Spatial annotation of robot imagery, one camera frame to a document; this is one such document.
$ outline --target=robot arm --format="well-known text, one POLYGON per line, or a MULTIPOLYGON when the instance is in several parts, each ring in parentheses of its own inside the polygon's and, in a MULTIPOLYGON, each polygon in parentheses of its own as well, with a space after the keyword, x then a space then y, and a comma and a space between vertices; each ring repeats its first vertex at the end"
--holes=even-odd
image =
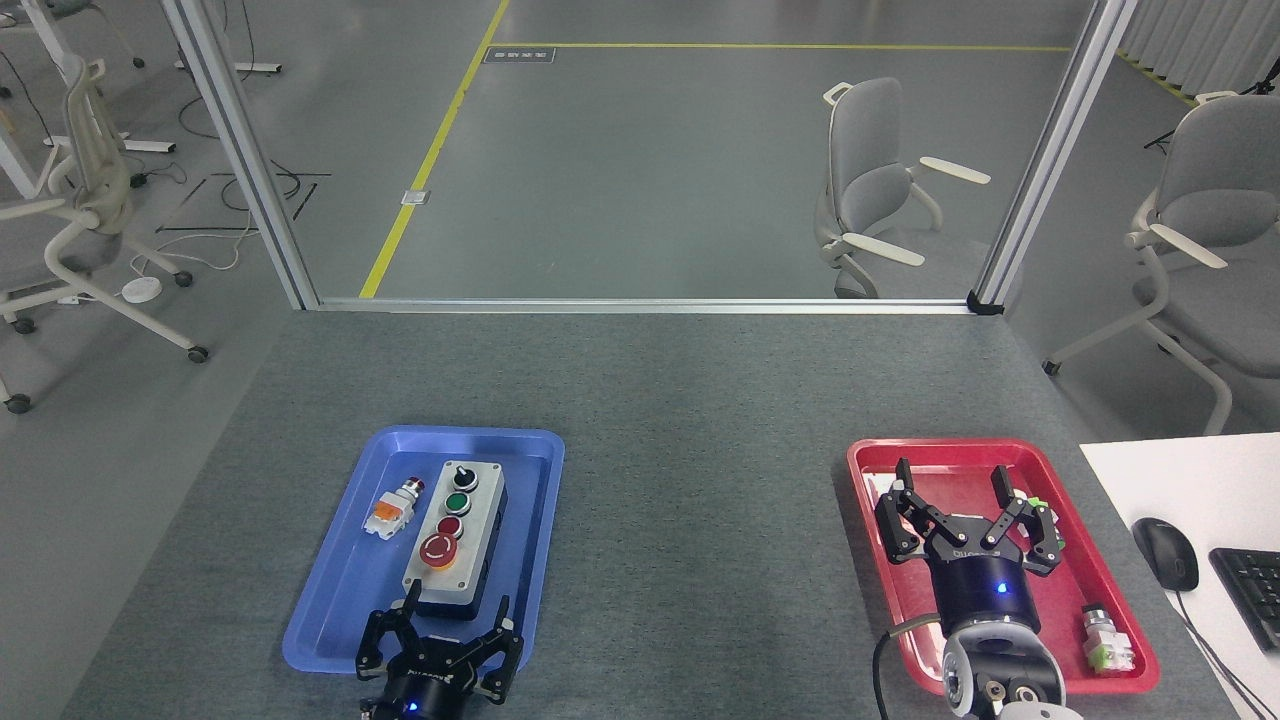
POLYGON ((364 720, 460 720, 471 693, 494 705, 507 700, 524 650, 524 639, 507 616, 509 598, 503 596, 493 629, 463 643, 417 634, 411 619, 421 592, 422 582, 413 580, 399 607, 369 614, 356 652, 356 676, 371 680, 385 675, 387 687, 381 696, 361 701, 364 720), (387 633, 396 634, 401 652, 384 665, 378 643, 387 633), (480 666, 499 652, 502 665, 480 679, 480 666))
POLYGON ((1004 465, 991 474, 1001 506, 995 521, 947 515, 925 502, 905 457, 896 475, 876 503, 876 524, 890 562, 922 557, 929 566, 946 637, 943 685, 952 714, 1079 720, 1066 707, 1057 661, 1037 637, 1039 616, 1027 587, 1027 571, 1048 575, 1062 560, 1052 511, 1018 497, 1004 465), (1030 537, 1025 555, 1007 537, 1015 524, 1030 537))

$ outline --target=yellow floor line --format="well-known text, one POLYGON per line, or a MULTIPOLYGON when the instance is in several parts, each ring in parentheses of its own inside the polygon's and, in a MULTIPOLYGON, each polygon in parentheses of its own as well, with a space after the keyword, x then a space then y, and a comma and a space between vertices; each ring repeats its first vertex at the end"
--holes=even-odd
POLYGON ((728 50, 980 50, 987 53, 1066 53, 1056 45, 813 45, 783 42, 494 42, 493 47, 584 47, 584 49, 728 49, 728 50))
POLYGON ((1172 95, 1174 97, 1181 100, 1183 102, 1187 102, 1192 108, 1196 106, 1196 100, 1194 99, 1188 97, 1185 92, 1183 92, 1181 90, 1178 90, 1176 87, 1174 87, 1172 85, 1170 85, 1169 81, 1166 81, 1165 78, 1162 78, 1162 77, 1157 76, 1156 73, 1148 70, 1147 68, 1139 65, 1137 60, 1133 60, 1128 55, 1125 55, 1124 50, 1116 50, 1116 55, 1121 60, 1124 60, 1125 63, 1129 63, 1129 65, 1132 65, 1133 68, 1135 68, 1139 73, 1147 76, 1147 78, 1149 78, 1152 82, 1155 82, 1160 87, 1164 87, 1165 90, 1167 90, 1169 94, 1172 95))
MULTIPOLYGON (((493 42, 493 35, 498 31, 498 23, 502 22, 502 15, 507 12, 509 1, 502 0, 498 3, 498 9, 494 10, 493 19, 489 20, 489 29, 485 31, 480 45, 476 46, 475 55, 471 56, 471 64, 467 65, 467 72, 462 76, 462 82, 458 83, 458 90, 453 94, 453 101, 449 102, 449 109, 444 113, 444 120, 440 122, 439 129, 435 131, 435 140, 431 142, 430 150, 426 151, 426 158, 422 159, 422 165, 419 167, 417 176, 413 177, 411 190, 422 190, 426 187, 426 178, 431 177, 431 168, 435 167, 435 159, 440 156, 440 149, 444 147, 444 140, 449 136, 453 119, 458 115, 458 108, 462 106, 467 88, 471 87, 476 69, 480 67, 480 61, 484 60, 485 50, 493 42)), ((378 295, 378 286, 383 283, 387 268, 392 264, 392 258, 396 256, 396 249, 399 246, 401 237, 404 236, 404 228, 408 227, 408 220, 413 217, 415 208, 417 205, 401 206, 399 214, 396 215, 396 222, 392 223, 390 232, 387 233, 387 241, 383 242, 383 249, 378 252, 378 259, 374 260, 374 266, 369 270, 369 277, 365 278, 365 287, 360 290, 360 297, 367 299, 378 295)))

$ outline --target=aluminum frame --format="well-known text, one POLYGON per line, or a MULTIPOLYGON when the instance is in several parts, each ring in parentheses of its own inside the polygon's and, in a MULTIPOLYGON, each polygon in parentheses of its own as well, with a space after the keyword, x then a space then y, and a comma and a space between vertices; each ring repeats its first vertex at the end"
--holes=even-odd
POLYGON ((721 314, 966 314, 1002 309, 1018 269, 1075 145, 1098 87, 1119 47, 1138 0, 1096 0, 1071 51, 1048 120, 1023 174, 968 299, 955 301, 804 301, 804 300, 321 300, 298 252, 289 215, 271 182, 264 154, 244 111, 244 95, 232 68, 227 38, 207 0, 163 0, 174 35, 210 108, 219 137, 275 264, 289 304, 302 310, 380 313, 721 313, 721 314))
POLYGON ((244 90, 236 77, 228 53, 227 36, 214 22, 206 0, 163 0, 165 15, 174 37, 189 61, 209 115, 218 129, 219 142, 227 151, 236 179, 239 181, 250 211, 266 245, 266 251, 280 277, 280 284, 294 310, 320 306, 315 284, 298 252, 293 223, 271 182, 262 146, 244 111, 244 90))

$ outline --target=tray rim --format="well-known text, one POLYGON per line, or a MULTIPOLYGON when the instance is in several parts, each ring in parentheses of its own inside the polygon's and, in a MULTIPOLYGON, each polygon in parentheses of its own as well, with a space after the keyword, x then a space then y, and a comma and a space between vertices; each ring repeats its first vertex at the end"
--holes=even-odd
MULTIPOLYGON (((541 594, 543 584, 545 580, 547 560, 550 550, 550 534, 556 520, 556 505, 559 498, 559 483, 564 468, 564 439, 561 438, 552 430, 541 428, 498 428, 498 427, 463 427, 463 425, 410 425, 398 424, 388 425, 380 428, 374 434, 365 441, 361 447, 360 457, 356 461, 356 466, 351 471, 351 478, 347 480, 347 486, 343 489, 342 497, 338 500, 334 507, 329 525, 325 528, 325 537, 316 550, 315 560, 312 560, 311 569, 307 573, 307 579, 302 585, 302 592, 298 594, 298 600, 294 602, 293 612, 289 616, 289 621, 285 625, 284 635, 280 639, 280 653, 289 667, 300 673, 314 673, 314 674, 329 674, 329 675, 355 675, 355 659, 352 659, 351 670, 315 670, 315 669, 302 669, 298 667, 301 660, 312 660, 317 656, 308 655, 302 647, 302 621, 306 612, 300 612, 303 606, 310 607, 311 600, 316 593, 319 593, 319 580, 323 574, 323 569, 316 564, 321 556, 332 556, 338 547, 338 536, 340 533, 333 533, 332 530, 338 523, 339 514, 344 507, 351 507, 355 497, 361 492, 360 483, 356 480, 362 478, 365 473, 369 471, 374 462, 374 456, 376 448, 388 441, 389 436, 394 434, 430 434, 430 436, 470 436, 470 437, 490 437, 500 439, 538 439, 548 442, 550 446, 550 452, 545 456, 543 455, 529 455, 529 457, 540 457, 548 462, 548 469, 545 473, 547 492, 544 493, 541 512, 539 514, 541 520, 538 527, 538 546, 534 552, 534 562, 530 568, 530 583, 527 600, 524 607, 522 628, 521 634, 525 638, 525 648, 521 653, 520 665, 517 667, 522 669, 534 655, 535 637, 538 629, 538 615, 541 609, 541 594)), ((388 457, 402 452, 402 450, 392 448, 388 457)))
MULTIPOLYGON (((1138 623, 1133 609, 1129 606, 1129 601, 1125 598, 1124 592, 1116 584, 1115 575, 1111 574, 1111 568, 1107 565, 1106 559, 1098 550, 1097 544, 1093 542, 1093 536, 1088 532, 1088 527, 1084 524, 1083 518, 1080 518, 1079 511, 1075 509, 1075 503, 1070 502, 1070 495, 1062 486, 1061 478, 1059 478, 1057 471, 1050 462, 1048 456, 1037 447, 1036 445, 1021 439, 1010 437, 996 437, 996 438, 863 438, 854 442, 845 451, 845 461, 850 473, 850 483, 852 486, 854 495, 858 497, 859 510, 863 514, 864 521, 873 521, 872 512, 868 503, 870 500, 865 496, 861 489, 861 484, 865 483, 861 474, 861 464, 859 462, 859 455, 864 450, 869 448, 884 448, 884 447, 987 447, 987 448, 1005 448, 1027 452, 1047 471, 1050 482, 1056 487, 1057 492, 1066 498, 1070 503, 1069 512, 1079 523, 1080 528, 1084 530, 1080 537, 1075 538, 1082 551, 1096 561, 1094 571, 1102 579, 1103 584, 1107 585, 1115 597, 1116 612, 1126 620, 1126 626, 1129 629, 1130 639, 1135 648, 1140 647, 1143 650, 1143 660, 1146 661, 1146 669, 1132 678, 1076 678, 1069 679, 1068 691, 1073 694, 1138 694, 1152 691, 1158 683, 1161 676, 1160 661, 1156 657, 1155 650, 1151 647, 1146 633, 1142 630, 1142 625, 1138 623)), ((870 525, 867 525, 868 534, 872 534, 870 525)), ((878 543, 878 538, 872 538, 873 546, 878 543)), ((884 593, 884 600, 890 607, 890 618, 893 623, 901 623, 902 610, 897 601, 897 596, 890 596, 888 588, 884 584, 884 578, 888 573, 888 560, 882 553, 873 553, 873 561, 876 562, 876 571, 881 579, 881 592, 884 593)), ((908 643, 910 638, 906 633, 897 638, 897 646, 900 655, 902 657, 902 664, 906 667, 911 679, 916 682, 923 689, 932 692, 934 694, 941 694, 942 688, 938 683, 924 673, 918 662, 910 662, 908 660, 909 650, 908 643)))

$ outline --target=red tray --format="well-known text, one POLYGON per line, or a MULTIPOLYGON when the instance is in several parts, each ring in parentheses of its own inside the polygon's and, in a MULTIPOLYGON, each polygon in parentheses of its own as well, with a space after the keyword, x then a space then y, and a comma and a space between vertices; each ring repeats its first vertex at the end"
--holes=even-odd
MULTIPOLYGON (((854 495, 863 510, 872 555, 890 614, 895 624, 925 612, 936 612, 929 570, 923 560, 892 565, 884 556, 873 510, 899 457, 911 462, 911 477, 920 496, 947 514, 961 512, 995 519, 1000 514, 991 488, 991 471, 1006 465, 1014 488, 1039 497, 1057 512, 1057 529, 1066 542, 1062 562, 1047 578, 1028 575, 1028 584, 1041 618, 1041 641, 1062 667, 1068 693, 1143 693, 1160 680, 1160 665, 1125 602, 1102 555, 1089 538, 1048 459, 1036 446, 1019 439, 864 439, 846 455, 854 479, 854 495), (879 480, 881 489, 877 489, 879 480), (1134 669, 1098 675, 1084 657, 1084 625, 1080 607, 1098 602, 1111 614, 1116 629, 1133 642, 1134 669)), ((1028 550, 1015 529, 1009 536, 1028 550)), ((942 633, 937 624, 899 637, 902 661, 919 685, 942 694, 942 633)))

